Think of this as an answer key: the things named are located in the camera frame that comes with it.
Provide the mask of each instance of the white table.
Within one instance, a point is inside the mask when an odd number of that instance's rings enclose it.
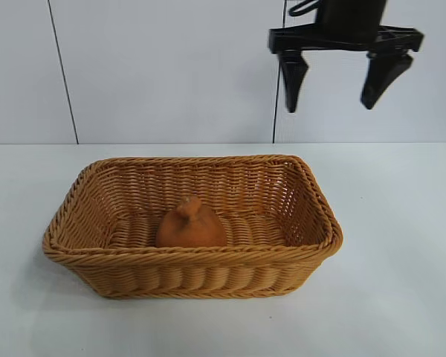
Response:
[[[47,260],[78,172],[115,156],[285,153],[345,233],[296,292],[103,299]],[[446,356],[446,144],[0,146],[0,356]]]

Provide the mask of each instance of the orange object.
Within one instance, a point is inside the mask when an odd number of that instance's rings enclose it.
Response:
[[[197,196],[186,196],[167,213],[158,228],[160,247],[219,247],[226,245],[224,227],[213,210]]]

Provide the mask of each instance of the wicker basket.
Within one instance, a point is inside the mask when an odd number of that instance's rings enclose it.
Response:
[[[154,247],[161,218],[188,194],[217,212],[226,247]],[[341,243],[307,165],[258,155],[98,161],[74,182],[42,248],[108,298],[262,298],[297,289]]]

